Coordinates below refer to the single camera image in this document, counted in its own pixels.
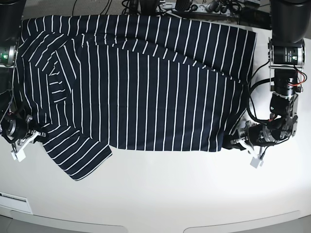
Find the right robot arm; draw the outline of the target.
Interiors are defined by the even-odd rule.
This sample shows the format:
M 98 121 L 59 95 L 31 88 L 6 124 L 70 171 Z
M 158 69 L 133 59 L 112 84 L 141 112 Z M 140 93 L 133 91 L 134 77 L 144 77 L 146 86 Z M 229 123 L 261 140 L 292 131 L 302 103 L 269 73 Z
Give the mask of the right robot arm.
M 0 135 L 11 144 L 15 160 L 29 143 L 46 136 L 34 126 L 32 116 L 20 115 L 25 110 L 25 94 L 19 84 L 14 84 L 25 3 L 24 0 L 0 2 Z

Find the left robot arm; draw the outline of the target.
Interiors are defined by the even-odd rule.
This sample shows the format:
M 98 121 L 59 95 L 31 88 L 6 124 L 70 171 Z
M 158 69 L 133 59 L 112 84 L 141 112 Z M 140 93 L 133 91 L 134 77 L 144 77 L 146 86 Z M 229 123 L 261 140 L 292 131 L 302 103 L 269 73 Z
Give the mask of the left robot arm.
M 266 149 L 281 144 L 294 136 L 297 128 L 298 94 L 307 80 L 303 72 L 306 60 L 304 36 L 311 16 L 309 0 L 270 1 L 272 38 L 269 40 L 270 77 L 255 84 L 247 84 L 246 110 L 250 116 L 244 128 L 224 138 L 224 149 L 248 150 L 260 148 L 258 158 L 263 159 Z M 259 119 L 255 113 L 252 92 L 268 83 L 272 98 L 270 118 Z

